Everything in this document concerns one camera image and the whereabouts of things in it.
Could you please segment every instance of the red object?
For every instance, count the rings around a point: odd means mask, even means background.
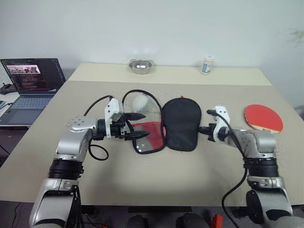
[[[283,130],[283,122],[280,116],[271,108],[260,104],[252,104],[245,108],[244,117],[246,122],[258,130],[270,130],[279,133]]]
[[[211,228],[223,228],[224,217],[221,215],[215,215],[211,218]]]
[[[146,123],[135,123],[132,124],[133,127],[141,127],[143,131],[150,132],[147,136],[149,143],[152,148],[159,149],[163,145],[162,135],[161,135],[161,122],[146,122]]]

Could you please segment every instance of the bottle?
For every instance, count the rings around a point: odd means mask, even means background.
[[[201,68],[201,73],[202,74],[207,75],[207,74],[209,74],[211,72],[213,61],[214,61],[214,56],[213,55],[206,55],[205,56],[205,60],[203,62],[203,66]]]

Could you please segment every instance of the metal bowl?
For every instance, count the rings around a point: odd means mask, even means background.
[[[148,60],[133,59],[131,60],[129,67],[134,73],[145,75],[151,70],[152,63]]]

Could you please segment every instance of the desk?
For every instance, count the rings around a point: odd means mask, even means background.
[[[213,122],[206,110],[214,105],[224,105],[231,124],[243,128],[249,128],[243,118],[245,106],[258,103],[276,110],[284,122],[284,130],[275,137],[279,172],[291,203],[304,203],[304,181],[299,175],[304,172],[304,122],[258,69],[218,68],[214,75],[204,76],[192,67],[158,66],[150,76],[133,75],[125,65],[80,65],[0,168],[0,200],[33,202],[68,120],[104,95],[122,99],[127,91],[140,88],[161,105],[181,95],[194,99],[202,108],[201,125]],[[109,82],[119,77],[124,83]],[[134,83],[134,78],[141,83]],[[103,118],[105,105],[106,101],[96,105],[88,116]],[[110,158],[96,161],[87,155],[79,179],[84,205],[219,206],[223,194],[244,171],[237,149],[209,142],[201,134],[192,152],[165,148],[139,155],[128,141],[111,138],[97,144],[108,149]],[[227,205],[244,206],[248,190],[244,183],[229,196]]]
[[[19,97],[19,93],[18,92],[14,92],[14,93],[8,93],[5,95],[0,94],[0,101],[5,101],[6,105],[7,103],[13,103],[17,100],[17,98]],[[5,113],[5,111],[9,108],[10,106],[7,105],[4,108],[0,109],[0,116],[2,116],[3,113]]]

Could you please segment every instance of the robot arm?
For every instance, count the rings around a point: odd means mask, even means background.
[[[80,174],[89,142],[104,137],[132,140],[145,137],[149,132],[124,130],[126,120],[139,120],[142,114],[124,113],[118,100],[112,98],[106,106],[105,119],[86,116],[69,121],[61,137],[52,165],[40,188],[30,214],[29,226],[34,228],[72,228],[80,219]]]
[[[200,127],[199,132],[208,135],[210,141],[236,147],[231,130],[214,114],[220,114],[229,123],[225,107],[216,106],[207,113],[215,117],[217,124]],[[244,152],[244,168],[249,171],[247,182],[252,189],[246,195],[249,218],[266,228],[303,228],[304,219],[292,216],[284,181],[278,174],[273,135],[268,130],[233,128],[232,131]]]

